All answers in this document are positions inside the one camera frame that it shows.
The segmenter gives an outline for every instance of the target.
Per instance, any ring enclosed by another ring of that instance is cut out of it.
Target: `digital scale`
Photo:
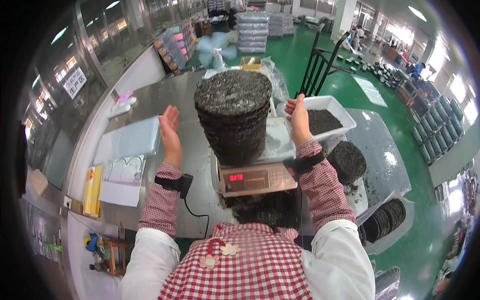
[[[282,163],[290,157],[295,157],[290,123],[283,117],[267,118],[265,150],[253,164],[222,166],[212,150],[212,185],[226,198],[295,189],[298,183]]]

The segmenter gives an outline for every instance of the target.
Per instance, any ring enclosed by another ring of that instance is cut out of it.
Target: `sign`
[[[86,81],[87,78],[82,72],[82,69],[78,67],[67,81],[65,81],[63,88],[67,91],[68,95],[70,95],[70,98],[73,99]]]

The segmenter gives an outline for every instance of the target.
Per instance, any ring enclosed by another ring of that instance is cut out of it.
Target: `red gingham apron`
[[[211,238],[190,246],[158,299],[311,299],[302,249],[293,241],[298,233],[279,230],[275,234],[258,223],[214,226]],[[224,255],[220,245],[225,244],[237,244],[240,251]]]

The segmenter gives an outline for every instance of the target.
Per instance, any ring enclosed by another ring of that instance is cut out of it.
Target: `red led display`
[[[243,174],[230,175],[230,181],[243,180]]]

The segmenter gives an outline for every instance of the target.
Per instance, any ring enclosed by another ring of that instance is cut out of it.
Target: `wrist strap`
[[[306,156],[295,159],[287,158],[283,161],[283,165],[287,169],[291,169],[293,171],[292,177],[295,179],[295,181],[298,181],[301,175],[310,172],[316,164],[321,163],[324,159],[325,157],[320,151],[314,156]]]
[[[190,174],[183,174],[178,179],[167,179],[159,176],[155,177],[155,183],[160,184],[162,188],[168,191],[180,192],[180,198],[185,199],[188,194],[188,190],[192,185],[193,176]]]

